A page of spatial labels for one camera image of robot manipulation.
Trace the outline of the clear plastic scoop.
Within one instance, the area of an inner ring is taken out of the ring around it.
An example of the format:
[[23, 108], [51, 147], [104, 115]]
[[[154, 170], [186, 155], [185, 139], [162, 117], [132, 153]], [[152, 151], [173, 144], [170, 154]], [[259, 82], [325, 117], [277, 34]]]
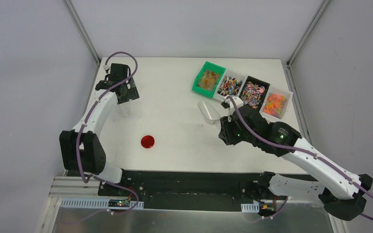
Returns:
[[220, 114], [213, 105], [205, 101], [198, 102], [198, 108], [207, 124], [215, 125], [220, 123]]

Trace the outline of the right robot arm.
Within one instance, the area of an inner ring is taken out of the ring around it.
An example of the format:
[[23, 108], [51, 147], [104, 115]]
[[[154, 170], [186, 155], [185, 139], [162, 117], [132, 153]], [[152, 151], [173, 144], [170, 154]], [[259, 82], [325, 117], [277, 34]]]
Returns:
[[345, 170], [316, 150], [293, 127], [281, 121], [267, 122], [248, 105], [234, 106], [224, 101], [222, 106], [229, 111], [219, 119], [219, 138], [226, 145], [247, 142], [297, 165], [314, 178], [298, 180], [265, 171], [255, 184], [259, 197], [302, 198], [322, 205], [326, 212], [345, 221], [363, 214], [367, 203], [364, 194], [373, 184], [371, 176]]

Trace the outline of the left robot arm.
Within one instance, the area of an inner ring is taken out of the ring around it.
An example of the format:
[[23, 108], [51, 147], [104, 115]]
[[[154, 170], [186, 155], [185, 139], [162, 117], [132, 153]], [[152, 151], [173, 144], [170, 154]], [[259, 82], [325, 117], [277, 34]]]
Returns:
[[116, 196], [124, 196], [129, 184], [122, 179], [122, 168], [107, 158], [99, 136], [116, 106], [139, 98], [134, 80], [128, 79], [131, 74], [126, 64], [109, 66], [105, 78], [95, 86], [92, 106], [71, 130], [59, 136], [64, 168], [111, 182], [110, 190]]

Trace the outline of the clear plastic jar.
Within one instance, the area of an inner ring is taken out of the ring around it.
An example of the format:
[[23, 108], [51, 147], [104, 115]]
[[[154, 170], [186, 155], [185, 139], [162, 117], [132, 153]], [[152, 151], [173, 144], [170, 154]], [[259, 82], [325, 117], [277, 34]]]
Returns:
[[128, 117], [131, 114], [131, 106], [129, 102], [118, 105], [118, 115], [120, 117]]

